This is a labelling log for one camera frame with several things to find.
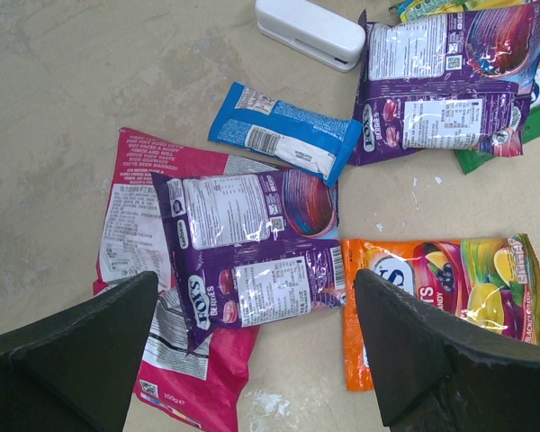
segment white stapler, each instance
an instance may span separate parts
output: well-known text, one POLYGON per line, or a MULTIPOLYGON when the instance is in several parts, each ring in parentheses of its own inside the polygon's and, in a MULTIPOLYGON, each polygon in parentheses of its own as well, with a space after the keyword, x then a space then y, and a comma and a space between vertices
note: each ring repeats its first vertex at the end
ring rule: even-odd
POLYGON ((258 28, 337 70, 352 70, 365 43, 364 29, 307 0, 256 0, 258 28))

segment yellow packet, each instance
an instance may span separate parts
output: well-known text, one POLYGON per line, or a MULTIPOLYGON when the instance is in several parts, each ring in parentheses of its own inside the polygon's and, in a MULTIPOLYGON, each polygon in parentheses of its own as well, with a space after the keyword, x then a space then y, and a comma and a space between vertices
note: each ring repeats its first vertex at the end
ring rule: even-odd
POLYGON ((540 345, 540 265, 525 234, 512 238, 343 240, 346 387, 374 387, 356 314, 356 272, 369 268, 423 302, 500 335, 540 345))
POLYGON ((400 20, 405 23, 432 14, 480 11, 526 3, 531 3, 531 0, 408 0, 397 7, 400 20))

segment purple candy packet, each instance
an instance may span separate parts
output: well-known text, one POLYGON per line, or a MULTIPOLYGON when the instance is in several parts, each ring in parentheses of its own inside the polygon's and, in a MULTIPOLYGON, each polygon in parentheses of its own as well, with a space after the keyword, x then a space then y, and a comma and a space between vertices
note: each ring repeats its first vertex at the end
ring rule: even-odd
POLYGON ((349 163, 419 149, 522 154, 521 131, 540 59, 540 0, 442 13, 366 30, 354 119, 363 124, 349 163))
POLYGON ((152 180, 190 351, 217 328, 345 303, 338 187, 297 169, 152 180))

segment concrete floor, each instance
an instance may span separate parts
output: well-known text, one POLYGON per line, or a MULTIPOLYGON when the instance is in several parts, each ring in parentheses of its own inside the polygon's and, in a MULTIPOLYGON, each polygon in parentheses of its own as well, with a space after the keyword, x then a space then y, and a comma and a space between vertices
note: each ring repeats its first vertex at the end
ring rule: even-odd
MULTIPOLYGON (((317 3, 395 22, 388 0, 317 3)), ((91 297, 120 127, 245 155, 206 139, 232 81, 348 118, 358 75, 263 36, 252 0, 0 0, 0 334, 91 297)), ((349 167, 340 208, 344 238, 519 231, 540 258, 540 139, 467 176, 441 150, 349 167)), ((383 430, 374 393, 346 392, 341 332, 341 310, 263 326, 241 430, 383 430)), ((133 399, 125 430, 193 429, 133 399)))

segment lemon image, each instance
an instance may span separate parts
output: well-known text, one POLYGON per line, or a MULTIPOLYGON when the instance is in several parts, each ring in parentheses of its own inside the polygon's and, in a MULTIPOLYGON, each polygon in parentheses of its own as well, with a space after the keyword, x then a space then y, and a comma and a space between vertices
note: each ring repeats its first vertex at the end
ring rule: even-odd
POLYGON ((439 269, 443 269, 444 264, 448 264, 448 258, 446 258, 446 255, 444 255, 444 252, 439 250, 427 254, 426 259, 439 269))
POLYGON ((515 282, 516 277, 514 276, 514 257, 512 252, 507 247, 496 252, 494 255, 494 266, 498 275, 504 281, 504 284, 510 285, 510 282, 515 282))
POLYGON ((502 296, 493 283, 477 283, 468 298, 467 319, 472 324, 501 334, 504 326, 502 296))

